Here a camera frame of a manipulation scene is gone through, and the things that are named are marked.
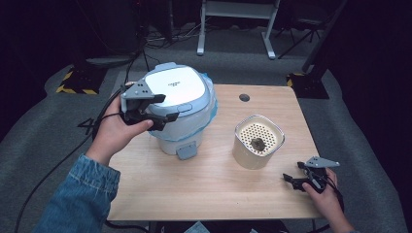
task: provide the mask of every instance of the stand leg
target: stand leg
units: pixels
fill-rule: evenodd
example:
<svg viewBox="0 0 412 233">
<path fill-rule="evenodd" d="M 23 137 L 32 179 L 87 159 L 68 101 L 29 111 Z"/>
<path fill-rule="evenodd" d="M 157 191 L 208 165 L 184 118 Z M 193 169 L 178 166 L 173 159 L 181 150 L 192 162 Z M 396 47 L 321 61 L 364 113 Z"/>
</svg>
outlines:
<svg viewBox="0 0 412 233">
<path fill-rule="evenodd" d="M 202 16 L 200 24 L 199 42 L 197 44 L 197 55 L 203 55 L 205 51 L 205 23 L 206 23 L 206 0 L 202 3 Z"/>
<path fill-rule="evenodd" d="M 269 23 L 267 24 L 266 32 L 261 33 L 264 46 L 266 47 L 267 55 L 269 56 L 269 59 L 275 59 L 276 57 L 275 52 L 273 51 L 273 48 L 272 48 L 272 44 L 270 44 L 269 37 L 270 37 L 270 33 L 272 32 L 272 27 L 275 21 L 276 14 L 278 13 L 278 8 L 279 8 L 279 0 L 276 1 L 275 4 L 273 5 L 272 13 L 270 15 Z"/>
</svg>

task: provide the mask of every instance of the person's right hand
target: person's right hand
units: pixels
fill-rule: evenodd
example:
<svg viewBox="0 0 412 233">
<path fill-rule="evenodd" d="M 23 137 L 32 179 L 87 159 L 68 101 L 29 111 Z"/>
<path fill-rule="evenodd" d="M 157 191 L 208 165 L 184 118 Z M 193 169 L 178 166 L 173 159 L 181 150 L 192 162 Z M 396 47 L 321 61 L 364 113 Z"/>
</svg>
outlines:
<svg viewBox="0 0 412 233">
<path fill-rule="evenodd" d="M 337 187 L 336 174 L 326 168 L 326 173 Z M 316 209 L 329 221 L 333 232 L 349 232 L 354 227 L 342 212 L 334 189 L 328 184 L 322 193 L 318 193 L 309 183 L 304 183 L 303 188 L 312 198 Z"/>
</svg>

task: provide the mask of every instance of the steamer basket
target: steamer basket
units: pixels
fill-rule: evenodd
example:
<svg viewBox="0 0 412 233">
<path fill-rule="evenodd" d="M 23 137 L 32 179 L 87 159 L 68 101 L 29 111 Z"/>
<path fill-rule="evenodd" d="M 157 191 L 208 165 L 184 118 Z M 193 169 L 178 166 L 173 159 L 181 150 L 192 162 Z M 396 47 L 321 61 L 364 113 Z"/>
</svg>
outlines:
<svg viewBox="0 0 412 233">
<path fill-rule="evenodd" d="M 268 118 L 249 116 L 235 128 L 233 156 L 247 169 L 260 169 L 285 142 L 285 134 Z"/>
</svg>

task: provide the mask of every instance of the black cable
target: black cable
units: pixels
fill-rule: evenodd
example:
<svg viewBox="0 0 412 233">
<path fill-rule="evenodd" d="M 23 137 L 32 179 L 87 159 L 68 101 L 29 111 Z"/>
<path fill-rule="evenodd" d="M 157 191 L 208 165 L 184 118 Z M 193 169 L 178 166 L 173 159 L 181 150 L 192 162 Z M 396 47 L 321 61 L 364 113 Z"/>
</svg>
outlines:
<svg viewBox="0 0 412 233">
<path fill-rule="evenodd" d="M 329 176 L 327 176 L 327 179 L 325 179 L 324 177 L 319 176 L 318 174 L 315 174 L 315 173 L 312 173 L 312 175 L 315 176 L 315 177 L 317 177 L 317 178 L 319 178 L 319 179 L 321 179 L 321 180 L 323 180 L 324 182 L 326 182 L 328 185 L 330 185 L 330 186 L 333 188 L 333 191 L 336 193 L 336 197 L 337 197 L 337 200 L 338 200 L 338 202 L 339 202 L 340 208 L 342 209 L 342 212 L 345 212 L 345 206 L 344 206 L 344 203 L 343 203 L 343 195 L 342 195 L 342 193 L 337 189 L 337 186 L 336 186 L 336 184 L 334 183 L 334 181 L 333 181 Z M 320 228 L 318 228 L 318 229 L 314 229 L 314 230 L 312 230 L 312 231 L 309 231 L 308 233 L 319 233 L 319 232 L 326 231 L 326 230 L 328 230 L 329 228 L 330 228 L 330 225 L 329 225 L 329 224 L 326 224 L 325 226 L 320 227 Z"/>
<path fill-rule="evenodd" d="M 158 59 L 156 59 L 156 58 L 154 58 L 154 57 L 152 57 L 152 56 L 149 56 L 149 55 L 147 55 L 147 54 L 146 54 L 146 56 L 147 56 L 148 58 L 150 58 L 150 59 L 153 59 L 153 60 L 157 61 L 157 63 L 160 64 L 160 60 L 158 60 Z"/>
<path fill-rule="evenodd" d="M 133 61 L 135 60 L 133 59 L 130 62 L 130 65 L 127 69 L 127 74 L 130 70 L 131 65 L 133 64 Z M 104 105 L 103 109 L 100 111 L 99 116 L 96 119 L 96 122 L 93 125 L 93 130 L 91 133 L 89 133 L 72 151 L 70 151 L 70 153 L 68 153 L 63 159 L 61 159 L 37 184 L 36 186 L 31 190 L 30 194 L 27 196 L 26 200 L 24 201 L 19 213 L 18 213 L 18 217 L 17 217 L 17 221 L 16 221 L 16 226 L 15 226 L 15 233 L 18 233 L 18 228 L 21 222 L 21 218 L 22 215 L 24 213 L 24 209 L 27 206 L 28 202 L 30 201 L 31 197 L 33 196 L 33 194 L 37 191 L 37 189 L 40 187 L 40 185 L 64 162 L 66 161 L 76 150 L 79 149 L 79 147 L 81 147 L 89 138 L 90 136 L 92 137 L 92 139 L 94 140 L 95 136 L 97 135 L 99 126 L 100 126 L 100 122 L 106 118 L 106 117 L 112 117 L 112 116 L 116 116 L 116 115 L 120 115 L 121 112 L 115 113 L 115 114 L 109 114 L 109 115 L 105 115 L 107 109 L 109 108 L 109 106 L 112 104 L 113 100 L 118 97 L 118 95 L 120 94 L 121 88 L 119 88 L 110 98 L 109 100 L 106 102 L 106 104 Z"/>
<path fill-rule="evenodd" d="M 23 216 L 23 212 L 25 207 L 27 206 L 28 202 L 30 201 L 31 197 L 33 196 L 34 192 L 36 192 L 36 190 L 39 188 L 39 186 L 54 172 L 54 170 L 56 170 L 64 161 L 66 161 L 76 150 L 79 149 L 79 147 L 81 147 L 88 138 L 90 138 L 91 134 L 88 134 L 81 143 L 79 143 L 78 146 L 76 146 L 69 154 L 67 154 L 63 159 L 61 159 L 37 184 L 36 186 L 33 188 L 33 190 L 30 192 L 30 194 L 28 195 L 28 197 L 26 198 L 26 200 L 24 201 L 23 206 L 20 209 L 20 212 L 18 213 L 18 217 L 17 217 L 17 222 L 16 222 L 16 227 L 15 227 L 15 233 L 18 233 L 18 227 L 20 225 L 21 222 L 21 217 Z"/>
<path fill-rule="evenodd" d="M 131 66 L 133 65 L 133 63 L 134 63 L 134 61 L 136 60 L 136 58 L 133 59 L 132 61 L 130 61 L 129 65 L 127 66 L 127 69 L 126 69 L 126 77 L 124 78 L 124 84 L 126 84 L 126 83 L 128 82 L 128 74 L 129 74 L 130 68 L 131 68 Z"/>
<path fill-rule="evenodd" d="M 148 229 L 146 229 L 145 227 L 140 226 L 140 225 L 116 225 L 116 224 L 113 224 L 112 222 L 110 222 L 109 220 L 106 220 L 104 223 L 107 226 L 109 226 L 111 228 L 114 228 L 114 229 L 138 229 L 138 230 L 141 230 L 145 233 L 150 233 L 150 231 Z"/>
<path fill-rule="evenodd" d="M 143 49 L 143 56 L 145 57 L 146 68 L 148 69 L 148 72 L 149 72 L 151 71 L 151 69 L 149 68 L 148 58 L 146 57 L 146 53 L 144 49 Z"/>
<path fill-rule="evenodd" d="M 83 9 L 82 5 L 79 3 L 78 0 L 76 0 L 76 3 L 77 3 L 77 5 L 78 5 L 79 9 L 81 10 L 83 16 L 85 17 L 85 19 L 86 19 L 86 21 L 87 21 L 87 23 L 88 23 L 88 26 L 91 28 L 91 30 L 93 31 L 94 35 L 97 37 L 97 39 L 102 43 L 102 45 L 103 45 L 107 50 L 109 50 L 109 51 L 111 51 L 111 52 L 113 52 L 113 53 L 116 53 L 116 54 L 120 54 L 120 55 L 133 55 L 133 54 L 135 54 L 135 53 L 137 53 L 137 52 L 139 51 L 139 49 L 138 49 L 138 50 L 136 50 L 136 51 L 134 51 L 134 52 L 131 52 L 131 53 L 124 53 L 124 52 L 116 51 L 116 50 L 113 50 L 112 48 L 110 48 L 110 47 L 103 41 L 103 39 L 99 36 L 99 34 L 97 33 L 97 31 L 94 29 L 93 24 L 91 23 L 90 18 L 87 16 L 87 14 L 86 14 L 86 12 L 85 12 L 85 9 Z"/>
</svg>

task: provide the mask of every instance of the jacket sleeve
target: jacket sleeve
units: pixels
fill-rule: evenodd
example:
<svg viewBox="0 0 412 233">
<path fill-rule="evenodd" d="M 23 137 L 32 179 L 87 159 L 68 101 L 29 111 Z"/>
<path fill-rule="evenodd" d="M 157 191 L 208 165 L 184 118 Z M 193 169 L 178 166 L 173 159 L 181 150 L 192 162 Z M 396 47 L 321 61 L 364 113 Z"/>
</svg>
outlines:
<svg viewBox="0 0 412 233">
<path fill-rule="evenodd" d="M 120 172 L 79 157 L 33 232 L 101 232 L 118 192 Z"/>
</svg>

